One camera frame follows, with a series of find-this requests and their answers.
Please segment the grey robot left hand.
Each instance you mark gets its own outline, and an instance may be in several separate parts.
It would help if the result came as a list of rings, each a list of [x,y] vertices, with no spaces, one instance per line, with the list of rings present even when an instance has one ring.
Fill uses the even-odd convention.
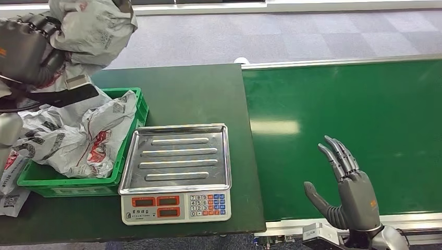
[[[1,78],[40,87],[54,77],[65,62],[51,36],[61,22],[43,14],[26,14],[1,20]]]

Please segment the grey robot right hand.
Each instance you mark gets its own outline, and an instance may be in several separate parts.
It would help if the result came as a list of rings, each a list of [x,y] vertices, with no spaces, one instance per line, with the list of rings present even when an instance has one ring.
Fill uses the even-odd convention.
[[[377,198],[368,175],[362,171],[348,148],[339,140],[324,136],[330,147],[318,144],[337,181],[341,204],[330,205],[313,183],[303,183],[307,198],[328,223],[341,230],[373,231],[382,226]]]

